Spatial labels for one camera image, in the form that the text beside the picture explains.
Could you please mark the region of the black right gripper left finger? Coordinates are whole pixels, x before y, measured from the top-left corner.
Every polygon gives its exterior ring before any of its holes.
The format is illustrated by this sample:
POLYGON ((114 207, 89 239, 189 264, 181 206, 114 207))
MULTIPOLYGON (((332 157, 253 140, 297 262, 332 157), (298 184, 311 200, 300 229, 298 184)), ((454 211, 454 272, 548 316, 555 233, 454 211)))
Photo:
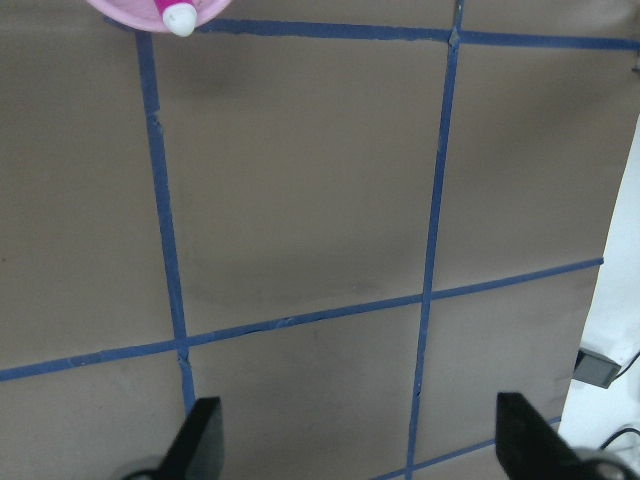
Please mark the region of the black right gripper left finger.
POLYGON ((222 402, 198 399, 152 479, 219 479, 224 465, 222 402))

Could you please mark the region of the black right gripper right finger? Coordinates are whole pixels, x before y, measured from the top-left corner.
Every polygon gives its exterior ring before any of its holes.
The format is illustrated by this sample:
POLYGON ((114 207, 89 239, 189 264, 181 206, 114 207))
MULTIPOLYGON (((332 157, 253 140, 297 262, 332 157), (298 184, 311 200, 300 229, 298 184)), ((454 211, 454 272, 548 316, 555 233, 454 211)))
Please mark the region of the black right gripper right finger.
POLYGON ((495 451, 509 479, 587 479, 577 454, 518 392, 496 400, 495 451))

